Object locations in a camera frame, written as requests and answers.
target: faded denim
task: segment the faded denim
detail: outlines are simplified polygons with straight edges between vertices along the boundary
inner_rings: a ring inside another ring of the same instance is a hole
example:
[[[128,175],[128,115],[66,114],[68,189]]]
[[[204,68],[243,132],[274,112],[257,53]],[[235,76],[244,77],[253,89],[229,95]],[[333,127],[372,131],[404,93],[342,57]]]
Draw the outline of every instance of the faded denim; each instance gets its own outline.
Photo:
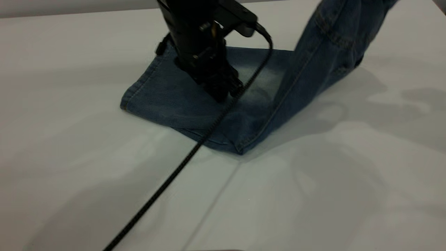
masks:
[[[205,146],[242,155],[354,70],[397,0],[323,0],[294,51],[275,50]],[[227,49],[246,82],[265,49]],[[173,60],[168,46],[122,97],[121,108],[199,140],[228,103],[216,103]]]

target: blue denim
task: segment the blue denim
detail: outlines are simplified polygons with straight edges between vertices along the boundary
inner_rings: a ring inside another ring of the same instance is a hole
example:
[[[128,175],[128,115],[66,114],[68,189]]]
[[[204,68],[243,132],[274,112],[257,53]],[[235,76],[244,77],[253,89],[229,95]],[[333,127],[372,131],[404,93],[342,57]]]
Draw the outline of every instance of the blue denim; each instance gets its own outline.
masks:
[[[397,0],[323,0],[294,51],[275,50],[253,85],[205,146],[242,155],[361,62]],[[246,82],[265,49],[227,49]],[[229,102],[216,103],[173,60],[168,46],[122,97],[121,108],[199,140]]]

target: white table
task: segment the white table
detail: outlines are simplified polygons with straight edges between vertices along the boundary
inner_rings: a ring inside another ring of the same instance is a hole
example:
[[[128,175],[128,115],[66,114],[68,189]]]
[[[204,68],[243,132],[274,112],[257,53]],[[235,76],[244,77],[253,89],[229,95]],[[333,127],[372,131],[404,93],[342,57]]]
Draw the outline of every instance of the white table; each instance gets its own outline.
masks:
[[[288,50],[316,5],[246,4]],[[194,145],[119,109],[166,32],[159,10],[0,20],[1,251],[102,250]],[[116,250],[443,251],[445,180],[446,17],[402,0],[359,69],[247,156],[201,149]]]

